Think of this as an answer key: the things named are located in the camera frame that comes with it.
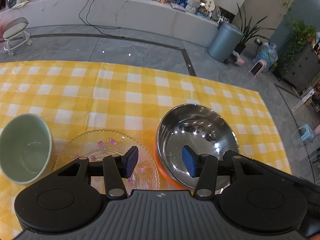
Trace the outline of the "orange steel mixing bowl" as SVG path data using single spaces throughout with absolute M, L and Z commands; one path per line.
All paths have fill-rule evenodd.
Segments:
M 197 154 L 223 159 L 228 150 L 239 153 L 239 143 L 227 122 L 214 110 L 196 104 L 183 104 L 169 110 L 157 128 L 153 152 L 158 169 L 172 186 L 195 189 L 182 160 L 182 147 L 188 145 Z

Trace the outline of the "yellow checkered tablecloth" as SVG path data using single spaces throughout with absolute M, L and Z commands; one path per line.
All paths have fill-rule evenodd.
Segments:
M 54 139 L 53 160 L 62 159 L 66 143 L 94 129 L 123 132 L 152 153 L 160 120 L 184 103 L 219 113 L 234 131 L 241 154 L 291 172 L 266 101 L 253 90 L 112 63 L 1 64 L 1 126 L 22 113 L 39 115 Z

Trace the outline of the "grey rolling stool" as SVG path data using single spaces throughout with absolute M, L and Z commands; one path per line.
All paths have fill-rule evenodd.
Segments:
M 9 56 L 13 56 L 15 49 L 23 44 L 31 46 L 33 43 L 30 40 L 30 34 L 26 32 L 26 27 L 29 22 L 26 18 L 20 17 L 11 22 L 9 22 L 5 27 L 5 32 L 3 33 L 3 39 L 5 40 L 4 50 L 8 52 Z M 13 46 L 11 43 L 15 38 L 22 37 L 22 42 L 17 43 Z

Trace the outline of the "potted long leaf plant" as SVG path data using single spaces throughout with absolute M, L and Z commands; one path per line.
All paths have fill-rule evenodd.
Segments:
M 268 40 L 268 38 L 266 36 L 263 35 L 259 35 L 259 32 L 262 30 L 275 30 L 274 28 L 265 28 L 265 27 L 261 27 L 259 24 L 261 22 L 263 22 L 265 19 L 268 18 L 268 16 L 265 16 L 263 18 L 261 18 L 260 20 L 258 20 L 255 24 L 252 25 L 252 17 L 250 17 L 247 20 L 247 14 L 246 14 L 246 9 L 245 6 L 242 6 L 242 9 L 239 7 L 239 4 L 236 4 L 238 7 L 238 11 L 239 11 L 239 16 L 240 16 L 240 20 L 241 20 L 241 26 L 240 26 L 240 31 L 242 32 L 243 36 L 240 39 L 240 41 L 238 42 L 238 44 L 236 45 L 235 51 L 240 55 L 244 49 L 246 48 L 246 43 L 252 39 L 252 38 L 262 38 L 265 40 Z

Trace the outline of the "clear glass patterned plate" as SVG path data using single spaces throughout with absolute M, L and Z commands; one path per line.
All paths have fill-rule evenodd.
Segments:
M 127 194 L 132 190 L 159 190 L 159 174 L 151 154 L 134 138 L 109 129 L 96 129 L 72 139 L 57 156 L 54 170 L 79 157 L 96 162 L 109 155 L 124 155 L 131 146 L 138 147 L 138 162 L 131 177 L 123 179 Z

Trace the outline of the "grey blue trash bin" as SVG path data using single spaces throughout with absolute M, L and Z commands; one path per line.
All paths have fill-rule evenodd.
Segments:
M 223 62 L 229 58 L 243 36 L 238 27 L 223 21 L 218 25 L 218 31 L 207 52 L 216 61 Z

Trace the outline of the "green ceramic bowl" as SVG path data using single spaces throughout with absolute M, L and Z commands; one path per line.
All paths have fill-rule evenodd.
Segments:
M 1 171 L 15 184 L 33 183 L 46 174 L 52 149 L 51 131 L 40 116 L 16 116 L 1 132 Z

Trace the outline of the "small blue plastic stool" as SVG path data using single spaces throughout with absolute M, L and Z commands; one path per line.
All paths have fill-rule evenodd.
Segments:
M 308 124 L 304 124 L 300 126 L 298 130 L 300 133 L 300 139 L 305 145 L 313 142 L 313 139 L 314 139 L 313 130 Z

